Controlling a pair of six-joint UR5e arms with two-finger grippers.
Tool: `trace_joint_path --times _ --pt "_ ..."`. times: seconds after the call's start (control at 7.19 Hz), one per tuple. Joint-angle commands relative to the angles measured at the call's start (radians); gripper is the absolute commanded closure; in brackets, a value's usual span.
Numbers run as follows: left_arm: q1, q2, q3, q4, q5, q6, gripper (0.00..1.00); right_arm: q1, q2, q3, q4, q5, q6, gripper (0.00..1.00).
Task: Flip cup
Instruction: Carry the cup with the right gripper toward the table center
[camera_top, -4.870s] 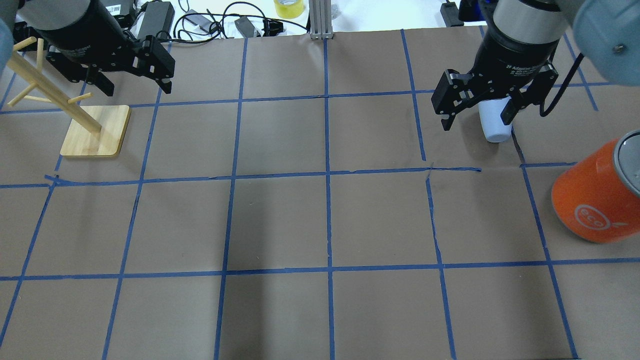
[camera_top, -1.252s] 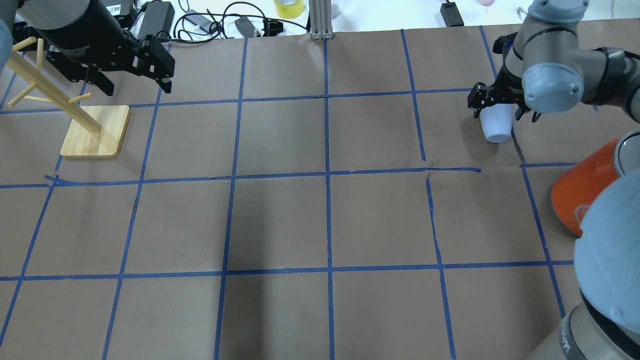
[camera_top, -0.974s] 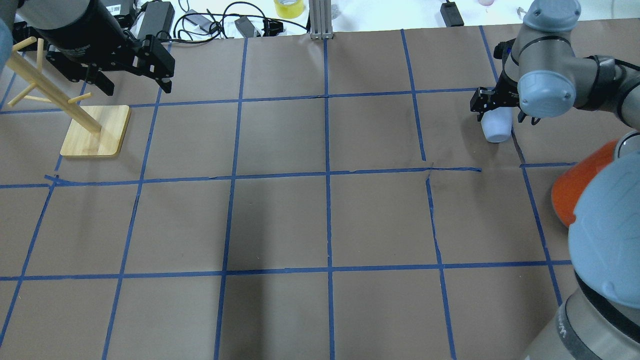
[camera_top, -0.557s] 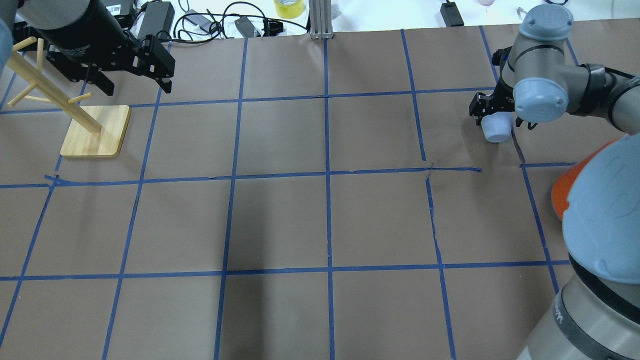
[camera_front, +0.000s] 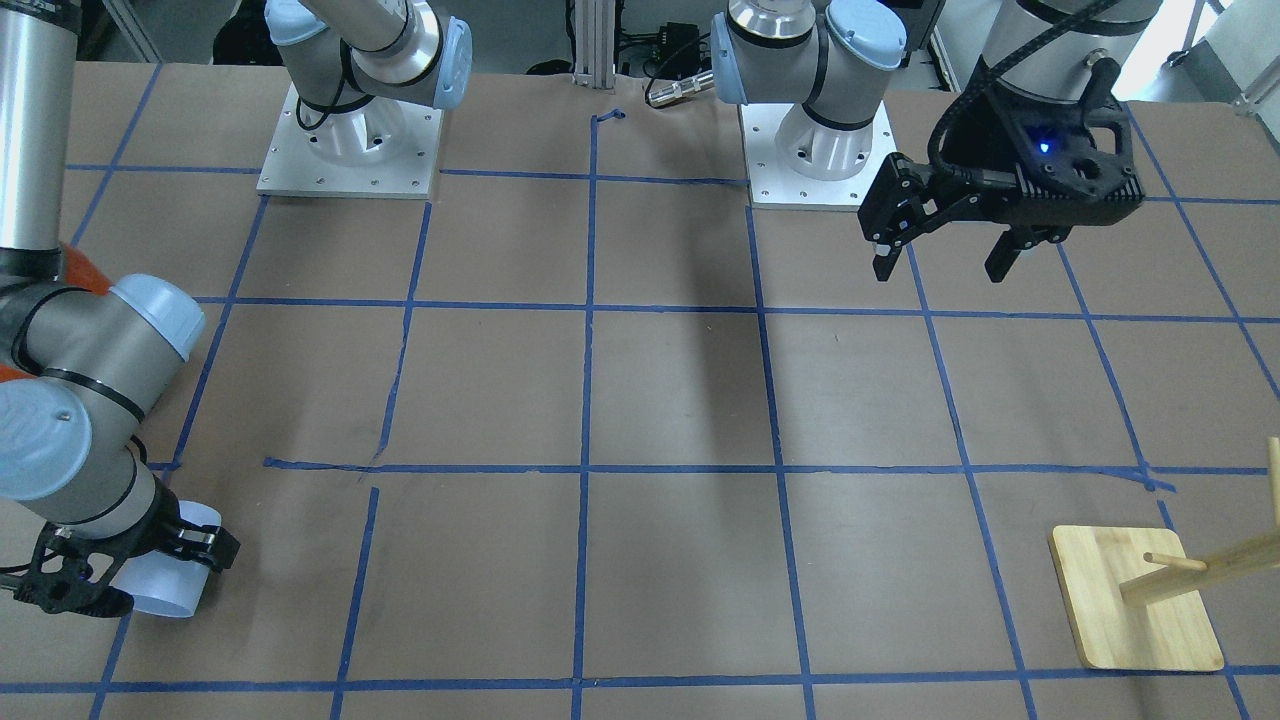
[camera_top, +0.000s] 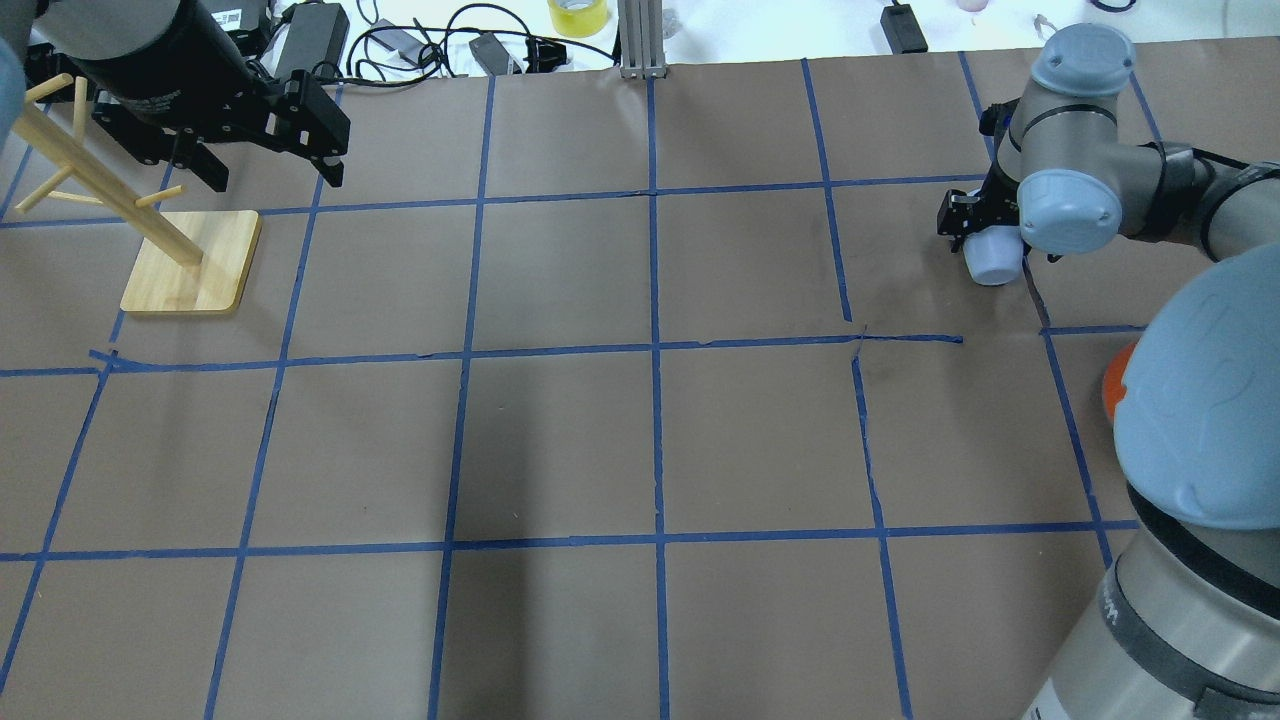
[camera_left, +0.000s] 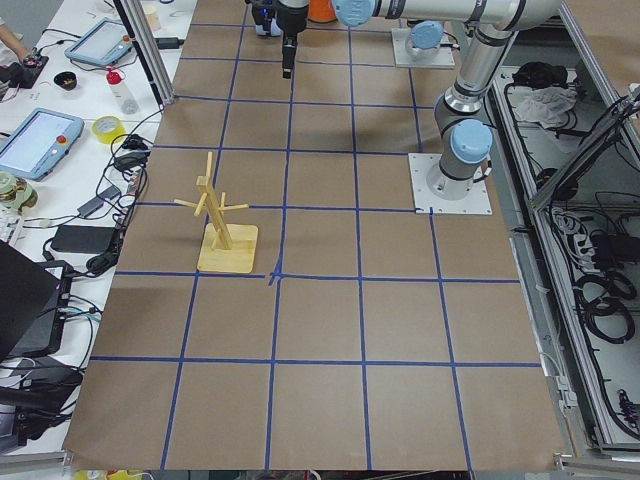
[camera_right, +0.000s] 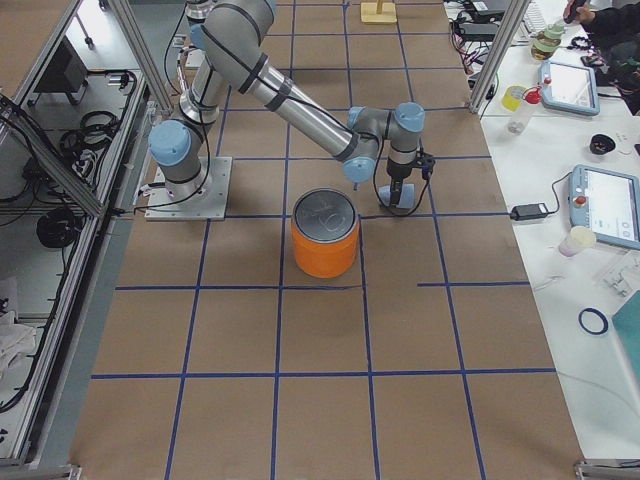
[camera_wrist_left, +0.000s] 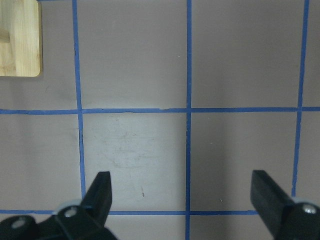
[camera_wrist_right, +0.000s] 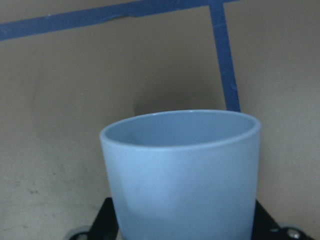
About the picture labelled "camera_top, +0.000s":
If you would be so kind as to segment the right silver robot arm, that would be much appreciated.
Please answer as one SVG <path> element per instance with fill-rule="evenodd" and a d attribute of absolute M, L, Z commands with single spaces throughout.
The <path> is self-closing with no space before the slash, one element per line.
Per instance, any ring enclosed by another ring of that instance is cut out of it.
<path fill-rule="evenodd" d="M 1119 104 L 1137 46 L 1053 31 L 1024 90 L 989 105 L 991 164 L 950 190 L 936 229 L 978 284 L 1132 243 L 1181 256 L 1103 379 L 1114 462 L 1135 518 L 1024 719 L 1277 716 L 1277 163 L 1153 136 Z"/>

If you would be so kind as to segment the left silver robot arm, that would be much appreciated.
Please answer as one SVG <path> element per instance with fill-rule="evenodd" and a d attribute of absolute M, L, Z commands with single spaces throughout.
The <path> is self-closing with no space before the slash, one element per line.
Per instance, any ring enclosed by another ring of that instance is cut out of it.
<path fill-rule="evenodd" d="M 23 72 L 38 33 L 97 88 L 93 120 L 136 161 L 192 172 L 223 192 L 215 143 L 252 143 L 308 161 L 330 186 L 344 179 L 349 118 L 328 94 L 346 37 L 293 26 L 282 64 L 243 54 L 201 1 L 5 1 L 3 61 Z"/>

